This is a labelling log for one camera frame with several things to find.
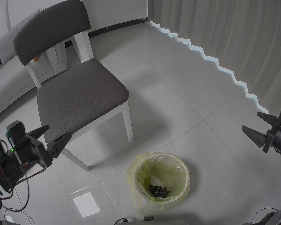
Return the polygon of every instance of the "beige curtain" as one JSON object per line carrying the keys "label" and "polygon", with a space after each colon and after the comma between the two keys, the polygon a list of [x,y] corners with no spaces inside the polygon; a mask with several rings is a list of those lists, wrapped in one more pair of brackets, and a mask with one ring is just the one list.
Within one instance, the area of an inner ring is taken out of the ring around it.
{"label": "beige curtain", "polygon": [[270,114],[279,114],[281,1],[148,0],[148,19],[202,47]]}

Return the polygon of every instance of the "trash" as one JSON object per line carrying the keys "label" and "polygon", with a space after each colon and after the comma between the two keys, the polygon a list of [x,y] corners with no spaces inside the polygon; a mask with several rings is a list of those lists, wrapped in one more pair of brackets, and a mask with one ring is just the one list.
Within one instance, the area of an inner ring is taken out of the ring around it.
{"label": "trash", "polygon": [[133,203],[139,213],[150,216],[181,202],[190,189],[189,168],[173,154],[139,154],[127,170]]}

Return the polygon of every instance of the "white sofa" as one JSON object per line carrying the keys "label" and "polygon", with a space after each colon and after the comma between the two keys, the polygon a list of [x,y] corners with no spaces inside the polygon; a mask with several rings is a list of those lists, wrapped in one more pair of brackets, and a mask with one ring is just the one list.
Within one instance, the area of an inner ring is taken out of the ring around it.
{"label": "white sofa", "polygon": [[[31,61],[35,75],[42,83],[67,69],[67,58],[64,42],[41,54],[39,59]],[[27,70],[17,56],[11,58],[0,68],[0,113],[19,97],[35,87]]]}

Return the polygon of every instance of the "pillow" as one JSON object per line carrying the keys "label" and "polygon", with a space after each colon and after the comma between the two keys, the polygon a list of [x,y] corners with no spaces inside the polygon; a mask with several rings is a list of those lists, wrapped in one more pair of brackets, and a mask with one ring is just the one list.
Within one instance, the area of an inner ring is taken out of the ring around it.
{"label": "pillow", "polygon": [[40,9],[36,10],[29,17],[19,22],[11,30],[9,30],[4,36],[0,38],[0,59],[2,62],[2,66],[5,65],[5,63],[7,63],[11,58],[13,58],[16,55],[13,41],[19,30],[39,12]]}

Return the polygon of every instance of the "sofa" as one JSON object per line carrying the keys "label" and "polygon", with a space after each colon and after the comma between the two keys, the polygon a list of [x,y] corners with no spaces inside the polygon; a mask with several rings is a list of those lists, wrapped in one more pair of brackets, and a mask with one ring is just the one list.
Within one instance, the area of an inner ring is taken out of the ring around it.
{"label": "sofa", "polygon": [[[0,113],[35,87],[27,68],[21,64],[18,56],[13,52],[13,38],[11,36],[15,36],[25,23],[39,11],[40,9],[8,31],[9,34],[7,33],[0,38],[0,60],[2,60],[0,68]],[[39,56],[37,61],[32,60],[31,64],[41,83],[66,70],[67,58],[64,42],[48,49]]]}

